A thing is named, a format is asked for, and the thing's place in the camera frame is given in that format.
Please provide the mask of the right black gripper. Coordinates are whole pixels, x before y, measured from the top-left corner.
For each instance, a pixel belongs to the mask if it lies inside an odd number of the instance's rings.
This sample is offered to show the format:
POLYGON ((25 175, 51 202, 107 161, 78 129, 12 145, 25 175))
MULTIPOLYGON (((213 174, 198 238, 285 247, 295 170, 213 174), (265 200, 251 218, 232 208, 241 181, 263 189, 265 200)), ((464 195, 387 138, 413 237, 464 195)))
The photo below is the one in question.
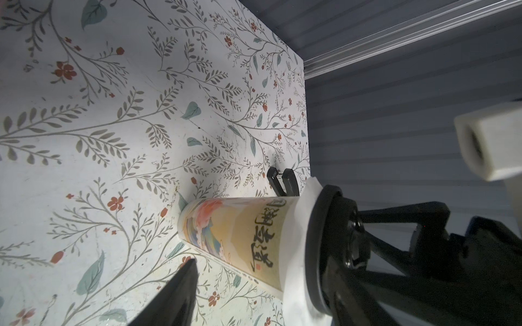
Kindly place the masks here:
POLYGON ((402 275, 328 258, 326 303, 337 325, 393 325, 383 304, 433 325, 521 324, 521 239, 503 223, 473 217, 465 235, 448 236, 450 210, 442 202, 358 217, 372 251, 402 275), (377 225, 401 231, 403 239, 371 234, 377 225))

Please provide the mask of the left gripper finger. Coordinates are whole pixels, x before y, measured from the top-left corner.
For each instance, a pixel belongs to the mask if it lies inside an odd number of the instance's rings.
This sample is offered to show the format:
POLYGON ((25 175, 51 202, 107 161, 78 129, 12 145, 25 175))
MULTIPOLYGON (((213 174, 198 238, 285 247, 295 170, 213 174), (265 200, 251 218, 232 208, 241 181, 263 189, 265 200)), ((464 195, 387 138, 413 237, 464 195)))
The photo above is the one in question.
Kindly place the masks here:
POLYGON ((197 282, 197 262, 189 259, 129 326, 191 325, 197 282))

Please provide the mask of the black cup lid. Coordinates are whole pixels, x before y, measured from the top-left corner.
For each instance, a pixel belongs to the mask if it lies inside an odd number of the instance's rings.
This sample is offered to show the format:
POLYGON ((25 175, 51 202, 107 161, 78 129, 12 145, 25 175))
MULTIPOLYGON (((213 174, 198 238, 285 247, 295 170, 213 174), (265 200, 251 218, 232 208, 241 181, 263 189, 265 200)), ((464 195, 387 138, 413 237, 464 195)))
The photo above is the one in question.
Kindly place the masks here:
POLYGON ((322 272, 326 268, 321 261, 322 239, 330 206, 334 198, 342 195, 337 186, 327 185, 321 190, 310 215, 305 241, 304 271, 307 291, 314 308, 327 315, 330 314, 330 308, 324 299, 321 283, 322 272))

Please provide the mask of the beige patterned paper cup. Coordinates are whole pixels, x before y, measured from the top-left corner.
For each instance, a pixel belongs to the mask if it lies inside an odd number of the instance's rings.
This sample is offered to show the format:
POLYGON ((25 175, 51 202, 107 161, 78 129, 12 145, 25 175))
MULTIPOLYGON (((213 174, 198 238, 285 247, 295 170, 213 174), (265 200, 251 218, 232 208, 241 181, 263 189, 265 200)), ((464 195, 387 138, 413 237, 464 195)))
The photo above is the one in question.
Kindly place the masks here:
POLYGON ((178 219, 179 236, 281 299, 284 223, 298 201, 295 196, 194 200, 178 219))

